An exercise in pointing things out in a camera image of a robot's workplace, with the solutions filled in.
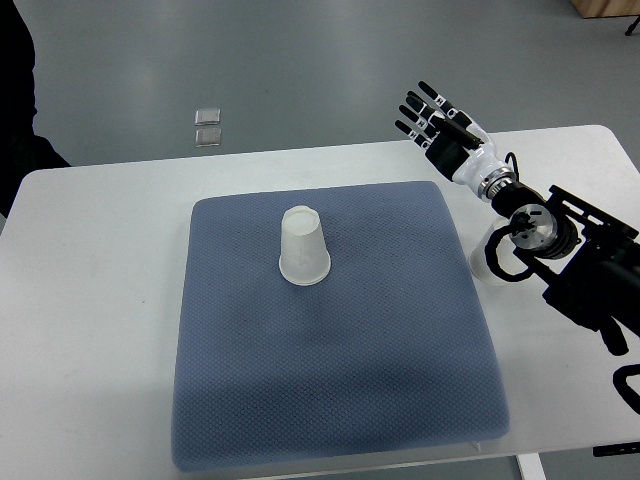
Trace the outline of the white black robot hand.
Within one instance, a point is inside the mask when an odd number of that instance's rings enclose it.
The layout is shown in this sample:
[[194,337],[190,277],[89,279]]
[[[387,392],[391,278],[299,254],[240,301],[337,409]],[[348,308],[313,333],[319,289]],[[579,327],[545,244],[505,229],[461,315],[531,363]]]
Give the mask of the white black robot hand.
[[488,134],[464,111],[424,81],[418,87],[431,102],[416,92],[406,94],[406,104],[399,111],[418,133],[401,120],[395,127],[420,148],[425,157],[448,180],[457,184],[489,184],[500,174],[500,160]]

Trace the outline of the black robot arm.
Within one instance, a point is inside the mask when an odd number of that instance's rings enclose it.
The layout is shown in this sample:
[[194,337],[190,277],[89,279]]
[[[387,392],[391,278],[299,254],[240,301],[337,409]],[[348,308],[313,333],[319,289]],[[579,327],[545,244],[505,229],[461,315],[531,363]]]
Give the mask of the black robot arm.
[[511,283],[539,277],[548,305],[625,355],[623,332],[639,331],[638,231],[558,186],[543,198],[521,182],[514,154],[498,157],[468,114],[427,83],[418,87],[395,125],[444,178],[506,219],[483,248],[489,271]]

